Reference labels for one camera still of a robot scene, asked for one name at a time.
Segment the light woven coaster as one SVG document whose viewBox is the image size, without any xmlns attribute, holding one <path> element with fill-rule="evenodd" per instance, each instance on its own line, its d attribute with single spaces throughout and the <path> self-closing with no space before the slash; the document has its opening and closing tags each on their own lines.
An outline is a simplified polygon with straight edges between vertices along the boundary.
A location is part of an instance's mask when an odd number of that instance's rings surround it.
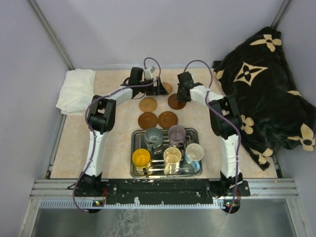
<svg viewBox="0 0 316 237">
<path fill-rule="evenodd" d="M 169 95 L 173 91 L 172 85 L 167 82 L 162 82 L 159 86 L 160 95 Z"/>
</svg>

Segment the dark brown wooden coaster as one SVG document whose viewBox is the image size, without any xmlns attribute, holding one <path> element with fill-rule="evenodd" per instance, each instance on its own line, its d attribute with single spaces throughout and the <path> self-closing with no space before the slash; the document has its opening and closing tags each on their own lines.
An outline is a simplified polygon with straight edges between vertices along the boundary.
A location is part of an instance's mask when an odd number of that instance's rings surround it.
<svg viewBox="0 0 316 237">
<path fill-rule="evenodd" d="M 177 94 L 171 94 L 168 98 L 168 105 L 170 108 L 174 109 L 174 110 L 180 110 L 183 109 L 186 106 L 185 102 L 179 102 L 177 100 Z"/>
</svg>

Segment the tan woven coaster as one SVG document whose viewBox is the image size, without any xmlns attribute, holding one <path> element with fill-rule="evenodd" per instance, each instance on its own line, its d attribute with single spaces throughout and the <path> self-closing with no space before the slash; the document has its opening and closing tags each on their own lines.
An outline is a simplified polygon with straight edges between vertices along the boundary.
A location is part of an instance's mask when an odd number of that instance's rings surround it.
<svg viewBox="0 0 316 237">
<path fill-rule="evenodd" d="M 158 106 L 156 99 L 151 97 L 146 97 L 139 102 L 139 109 L 146 112 L 153 112 Z"/>
</svg>

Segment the reddish brown wooden coaster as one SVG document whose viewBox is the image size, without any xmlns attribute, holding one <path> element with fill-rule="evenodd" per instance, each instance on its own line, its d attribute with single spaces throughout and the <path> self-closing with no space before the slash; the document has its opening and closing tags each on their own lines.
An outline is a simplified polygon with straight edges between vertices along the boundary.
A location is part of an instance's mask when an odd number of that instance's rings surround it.
<svg viewBox="0 0 316 237">
<path fill-rule="evenodd" d="M 169 129 L 170 127 L 178 124 L 178 117 L 171 111 L 162 112 L 158 116 L 158 124 L 164 129 Z"/>
</svg>

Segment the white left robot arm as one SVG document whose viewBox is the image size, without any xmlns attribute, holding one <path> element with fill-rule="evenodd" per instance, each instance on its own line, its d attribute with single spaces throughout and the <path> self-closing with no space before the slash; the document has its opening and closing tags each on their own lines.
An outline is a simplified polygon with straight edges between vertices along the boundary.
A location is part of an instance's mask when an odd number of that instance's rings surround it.
<svg viewBox="0 0 316 237">
<path fill-rule="evenodd" d="M 85 112 L 85 122 L 89 128 L 89 148 L 86 165 L 79 176 L 80 187 L 92 196 L 99 195 L 103 190 L 101 183 L 102 158 L 105 141 L 115 125 L 116 109 L 122 103 L 133 99 L 139 93 L 157 96 L 167 95 L 160 76 L 154 77 L 154 66 L 133 67 L 130 76 L 123 84 L 109 95 L 95 95 Z"/>
</svg>

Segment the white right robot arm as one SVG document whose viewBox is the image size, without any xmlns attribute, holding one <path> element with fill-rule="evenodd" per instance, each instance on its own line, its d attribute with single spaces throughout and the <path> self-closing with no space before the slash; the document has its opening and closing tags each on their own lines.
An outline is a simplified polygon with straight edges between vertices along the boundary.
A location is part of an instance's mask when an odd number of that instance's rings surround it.
<svg viewBox="0 0 316 237">
<path fill-rule="evenodd" d="M 209 109 L 210 124 L 213 133 L 221 138 L 222 167 L 220 170 L 221 191 L 230 196 L 242 183 L 239 167 L 239 149 L 241 145 L 241 115 L 234 96 L 220 95 L 194 82 L 189 72 L 178 75 L 177 100 L 179 102 L 197 102 Z"/>
</svg>

